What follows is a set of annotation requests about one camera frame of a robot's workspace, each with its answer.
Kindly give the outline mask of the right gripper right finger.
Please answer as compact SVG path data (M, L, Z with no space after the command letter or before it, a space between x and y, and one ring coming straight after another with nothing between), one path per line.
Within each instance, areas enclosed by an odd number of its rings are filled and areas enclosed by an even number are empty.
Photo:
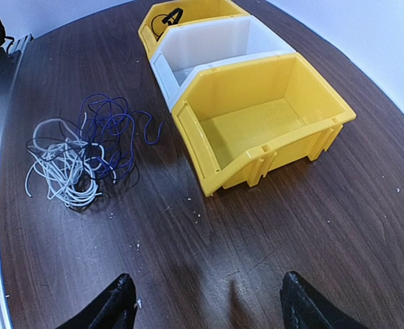
M280 298L286 328L365 328L296 271L284 275Z

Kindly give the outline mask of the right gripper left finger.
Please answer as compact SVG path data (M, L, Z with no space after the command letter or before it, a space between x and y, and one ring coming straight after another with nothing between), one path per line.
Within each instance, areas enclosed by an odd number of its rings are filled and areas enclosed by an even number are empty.
M58 328L133 328L136 317L136 287L122 273L77 315Z

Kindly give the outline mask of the white bin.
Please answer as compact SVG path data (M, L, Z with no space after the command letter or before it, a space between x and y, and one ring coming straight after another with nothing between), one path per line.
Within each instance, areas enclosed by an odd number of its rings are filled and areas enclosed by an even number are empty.
M255 16L236 16L170 27L150 66L172 111L200 71L295 51Z

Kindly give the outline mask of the yellow bin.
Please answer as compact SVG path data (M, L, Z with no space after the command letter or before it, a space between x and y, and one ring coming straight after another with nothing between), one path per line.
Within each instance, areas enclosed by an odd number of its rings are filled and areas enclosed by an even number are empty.
M171 115L206 196L317 159L356 117L299 53L201 71Z
M167 1L150 8L138 29L138 35L150 60L169 27L245 15L249 13L233 1Z

